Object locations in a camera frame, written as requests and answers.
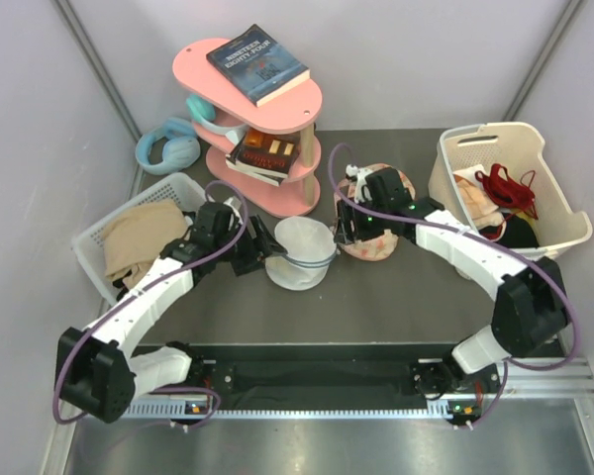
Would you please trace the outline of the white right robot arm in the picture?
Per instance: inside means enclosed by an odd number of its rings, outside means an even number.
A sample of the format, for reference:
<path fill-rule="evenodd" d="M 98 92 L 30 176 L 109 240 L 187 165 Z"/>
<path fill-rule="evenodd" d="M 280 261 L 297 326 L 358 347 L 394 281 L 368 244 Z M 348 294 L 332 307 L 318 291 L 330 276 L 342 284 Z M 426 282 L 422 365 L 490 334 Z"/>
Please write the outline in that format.
<path fill-rule="evenodd" d="M 337 203 L 335 240 L 350 244 L 385 232 L 429 251 L 477 283 L 494 303 L 489 325 L 458 343 L 442 376 L 453 391 L 473 385 L 480 370 L 524 358 L 565 329 L 570 317 L 558 266 L 531 261 L 473 233 L 432 198 L 415 200 L 397 170 L 350 165 L 354 195 Z"/>

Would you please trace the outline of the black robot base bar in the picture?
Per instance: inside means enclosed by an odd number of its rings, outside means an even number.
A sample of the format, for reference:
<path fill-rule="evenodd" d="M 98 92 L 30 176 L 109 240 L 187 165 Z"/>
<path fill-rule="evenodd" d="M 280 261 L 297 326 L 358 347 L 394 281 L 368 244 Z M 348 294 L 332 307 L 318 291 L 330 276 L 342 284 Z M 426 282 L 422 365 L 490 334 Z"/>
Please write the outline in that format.
<path fill-rule="evenodd" d="M 224 409 L 410 409 L 437 395 L 475 402 L 499 388 L 495 367 L 453 377 L 446 343 L 193 344 L 182 383 L 208 388 Z"/>

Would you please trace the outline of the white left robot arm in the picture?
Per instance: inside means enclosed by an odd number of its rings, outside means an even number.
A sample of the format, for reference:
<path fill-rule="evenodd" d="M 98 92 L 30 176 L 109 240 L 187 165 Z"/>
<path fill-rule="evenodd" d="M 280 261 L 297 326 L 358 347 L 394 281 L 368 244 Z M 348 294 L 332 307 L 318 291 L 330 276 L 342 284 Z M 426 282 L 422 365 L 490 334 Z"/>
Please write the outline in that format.
<path fill-rule="evenodd" d="M 168 243 L 148 273 L 107 313 L 82 330 L 67 329 L 56 352 L 53 402 L 68 403 L 104 423 L 116 421 L 138 397 L 175 385 L 194 392 L 205 370 L 183 343 L 142 355 L 145 334 L 179 298 L 221 262 L 238 276 L 287 251 L 258 216 L 231 202 L 206 202 L 188 230 Z"/>

